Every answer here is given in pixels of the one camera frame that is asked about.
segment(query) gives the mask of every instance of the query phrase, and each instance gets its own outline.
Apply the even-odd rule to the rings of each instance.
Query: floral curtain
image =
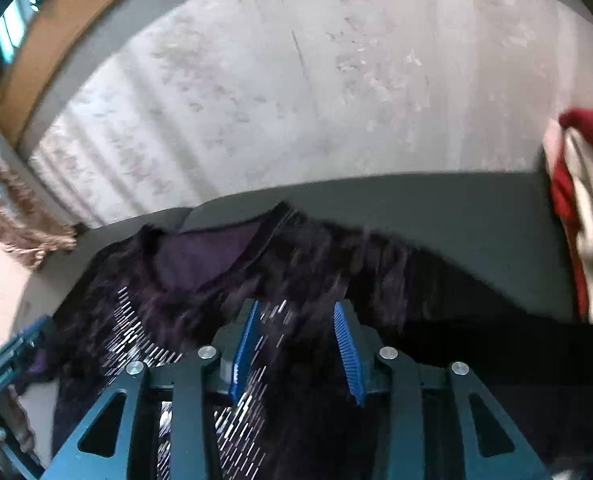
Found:
[[[0,248],[34,270],[50,251],[75,244],[74,228],[54,218],[0,155]]]

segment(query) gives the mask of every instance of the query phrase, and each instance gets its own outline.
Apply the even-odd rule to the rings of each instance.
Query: ribbed blue pad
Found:
[[[345,376],[347,378],[347,386],[349,392],[356,398],[359,405],[363,405],[365,400],[365,383],[363,382],[363,368],[358,357],[358,351],[352,334],[350,333],[343,307],[340,303],[334,306],[334,332],[336,333],[337,342],[339,343],[340,358],[343,361],[345,368]]]
[[[230,400],[236,405],[245,391],[245,384],[248,382],[250,365],[254,357],[254,348],[259,341],[260,336],[260,311],[259,301],[255,301],[250,311],[250,316],[245,323],[245,330],[241,336],[241,342],[232,362],[232,382],[228,395]]]

